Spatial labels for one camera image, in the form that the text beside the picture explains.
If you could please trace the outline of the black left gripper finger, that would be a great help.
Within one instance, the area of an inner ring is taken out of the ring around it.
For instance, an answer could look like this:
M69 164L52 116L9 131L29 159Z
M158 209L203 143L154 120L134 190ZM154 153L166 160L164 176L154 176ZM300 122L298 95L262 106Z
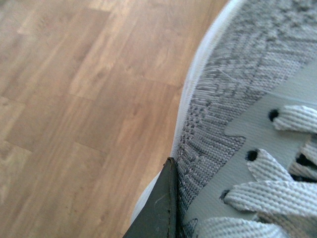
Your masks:
M168 157L145 206L125 238L174 238L177 225L177 168Z

